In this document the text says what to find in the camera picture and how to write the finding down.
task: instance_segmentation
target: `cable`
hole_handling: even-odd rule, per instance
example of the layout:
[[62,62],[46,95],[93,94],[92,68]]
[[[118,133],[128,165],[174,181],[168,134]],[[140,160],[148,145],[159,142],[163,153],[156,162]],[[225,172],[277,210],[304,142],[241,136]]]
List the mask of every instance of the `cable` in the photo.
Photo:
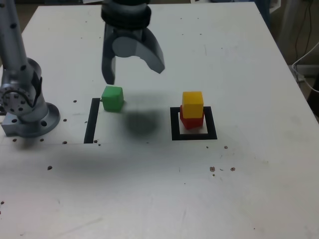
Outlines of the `cable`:
[[[311,5],[311,0],[309,1],[308,5],[306,6],[305,14],[304,14],[304,19],[303,19],[303,21],[302,21],[302,23],[301,23],[301,26],[300,26],[300,28],[299,28],[299,32],[298,32],[298,34],[297,34],[297,38],[296,38],[296,42],[295,42],[296,60],[298,60],[298,48],[297,48],[298,40],[299,40],[299,37],[300,37],[300,33],[301,33],[301,31],[302,31],[302,29],[303,29],[303,27],[304,27],[304,23],[305,23],[306,16],[307,16],[307,10],[309,9],[310,5]],[[296,82],[297,82],[298,86],[300,87],[300,81],[299,81],[298,74],[296,74]]]
[[[296,64],[298,64],[303,58],[305,58],[306,56],[308,56],[309,53],[311,53],[317,46],[319,45],[319,42],[307,53],[305,54],[303,57],[301,57],[299,60],[297,60],[294,64],[291,65],[293,71],[298,74],[299,76],[303,76],[302,74],[298,73],[298,71],[295,70],[295,66]],[[309,83],[307,82],[307,80],[305,79],[305,83],[310,87],[310,89],[312,89],[313,91],[319,93],[319,91],[315,90],[314,88],[312,88]]]

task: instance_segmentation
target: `table surface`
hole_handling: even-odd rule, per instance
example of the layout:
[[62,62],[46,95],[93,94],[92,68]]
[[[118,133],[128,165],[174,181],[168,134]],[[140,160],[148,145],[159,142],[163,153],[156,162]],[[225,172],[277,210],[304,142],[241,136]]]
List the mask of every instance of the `table surface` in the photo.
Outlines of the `table surface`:
[[[0,238],[319,238],[318,123],[256,6],[150,7],[166,69],[117,59],[126,104],[100,104],[93,144],[83,140],[106,85],[100,6],[35,12],[25,48],[61,121],[16,142],[1,130]],[[171,140],[183,91],[203,92],[217,140]]]

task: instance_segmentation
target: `stacked cubes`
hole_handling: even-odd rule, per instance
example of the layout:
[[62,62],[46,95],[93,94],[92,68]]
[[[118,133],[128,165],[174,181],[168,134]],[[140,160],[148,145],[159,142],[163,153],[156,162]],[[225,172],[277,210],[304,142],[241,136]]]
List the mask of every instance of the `stacked cubes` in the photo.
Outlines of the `stacked cubes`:
[[179,117],[186,129],[203,126],[203,110],[204,100],[201,92],[183,92]]

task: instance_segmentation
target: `black square outline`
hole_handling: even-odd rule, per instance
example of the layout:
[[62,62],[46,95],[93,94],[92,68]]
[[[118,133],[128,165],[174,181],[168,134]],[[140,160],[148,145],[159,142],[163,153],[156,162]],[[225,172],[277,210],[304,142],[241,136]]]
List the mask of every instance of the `black square outline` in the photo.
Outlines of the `black square outline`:
[[170,126],[171,126],[171,139],[172,140],[207,140],[217,139],[213,113],[210,106],[204,106],[204,115],[207,126],[207,133],[198,134],[180,134],[179,132],[179,119],[178,113],[180,107],[170,107]]

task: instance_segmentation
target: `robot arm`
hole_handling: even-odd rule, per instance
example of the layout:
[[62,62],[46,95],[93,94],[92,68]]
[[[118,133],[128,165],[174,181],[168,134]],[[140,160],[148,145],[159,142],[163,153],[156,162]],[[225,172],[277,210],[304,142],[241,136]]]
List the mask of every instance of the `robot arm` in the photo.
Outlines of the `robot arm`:
[[102,73],[107,84],[114,84],[115,56],[138,56],[149,68],[161,73],[164,58],[161,48],[147,26],[151,19],[148,0],[104,0],[105,21]]
[[[151,18],[147,4],[147,0],[103,1],[102,73],[107,84],[114,84],[115,56],[139,56],[152,70],[163,71],[162,51],[147,29]],[[40,66],[26,57],[14,0],[0,0],[0,56],[0,105],[7,112],[2,122],[6,135],[36,137],[54,129],[60,113],[44,100]]]

